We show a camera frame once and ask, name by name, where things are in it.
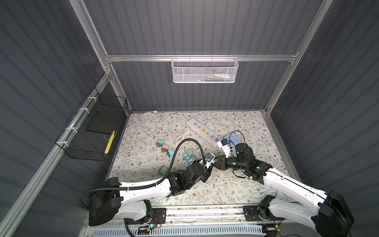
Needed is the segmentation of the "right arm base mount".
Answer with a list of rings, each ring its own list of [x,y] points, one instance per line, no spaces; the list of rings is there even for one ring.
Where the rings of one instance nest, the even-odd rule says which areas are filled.
[[[258,205],[245,205],[242,210],[246,221],[283,221],[285,218],[273,215],[268,207],[275,196],[266,195]]]

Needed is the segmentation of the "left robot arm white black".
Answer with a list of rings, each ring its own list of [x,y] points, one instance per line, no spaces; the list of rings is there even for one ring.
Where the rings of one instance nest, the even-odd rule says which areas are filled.
[[[147,223],[153,217],[150,199],[181,195],[197,182],[206,182],[212,169],[211,162],[203,165],[194,161],[185,170],[168,173],[161,183],[158,180],[120,183],[117,177],[110,178],[105,187],[89,192],[89,225],[99,226],[115,217]]]

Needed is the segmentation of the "teal blue power strip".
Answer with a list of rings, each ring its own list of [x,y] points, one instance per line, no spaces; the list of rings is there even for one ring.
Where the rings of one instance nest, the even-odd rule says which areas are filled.
[[[183,153],[183,159],[188,163],[188,165],[192,165],[192,163],[196,161],[194,156],[188,156],[187,153]]]

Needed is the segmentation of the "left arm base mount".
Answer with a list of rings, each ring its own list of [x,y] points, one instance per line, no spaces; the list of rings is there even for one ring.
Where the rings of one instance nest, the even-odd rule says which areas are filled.
[[[166,208],[153,208],[148,211],[147,215],[140,220],[126,219],[128,225],[148,225],[148,224],[165,224],[166,222]]]

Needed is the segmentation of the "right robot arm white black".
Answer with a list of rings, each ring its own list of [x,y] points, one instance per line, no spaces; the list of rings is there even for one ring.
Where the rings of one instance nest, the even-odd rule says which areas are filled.
[[[208,154],[208,165],[218,170],[241,170],[253,181],[274,188],[295,200],[295,203],[266,195],[253,210],[263,221],[284,218],[308,226],[322,237],[349,237],[354,218],[343,196],[325,192],[295,180],[269,163],[255,158],[245,143],[235,145],[236,156],[228,144],[222,145],[225,155]]]

